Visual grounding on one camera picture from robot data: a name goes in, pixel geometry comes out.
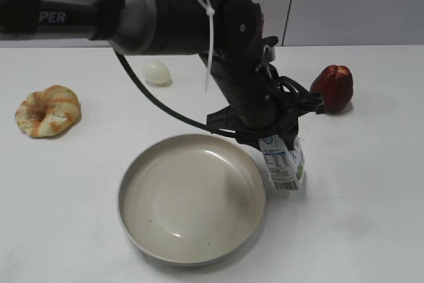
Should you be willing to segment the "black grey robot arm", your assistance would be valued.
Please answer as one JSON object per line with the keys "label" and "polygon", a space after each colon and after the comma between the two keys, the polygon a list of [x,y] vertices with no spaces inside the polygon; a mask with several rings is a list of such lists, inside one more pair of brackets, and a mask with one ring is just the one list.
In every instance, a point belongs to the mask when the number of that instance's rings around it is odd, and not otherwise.
{"label": "black grey robot arm", "polygon": [[[273,136],[292,148],[298,119],[325,112],[323,96],[278,74],[278,38],[263,37],[263,24],[252,0],[1,0],[3,40],[105,40],[136,87],[170,116],[254,148]],[[133,55],[194,54],[228,103],[206,123],[159,101],[127,62]]]}

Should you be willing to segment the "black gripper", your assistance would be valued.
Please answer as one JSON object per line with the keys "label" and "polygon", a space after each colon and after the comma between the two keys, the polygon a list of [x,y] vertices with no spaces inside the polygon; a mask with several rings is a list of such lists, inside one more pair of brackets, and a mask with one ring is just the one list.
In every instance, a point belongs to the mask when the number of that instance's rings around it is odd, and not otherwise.
{"label": "black gripper", "polygon": [[215,134],[230,133],[238,143],[248,146],[257,146],[260,139],[278,135],[288,150],[294,150],[299,118],[308,113],[325,112],[322,97],[316,97],[312,104],[302,102],[299,107],[271,98],[242,109],[229,105],[209,114],[206,124]]}

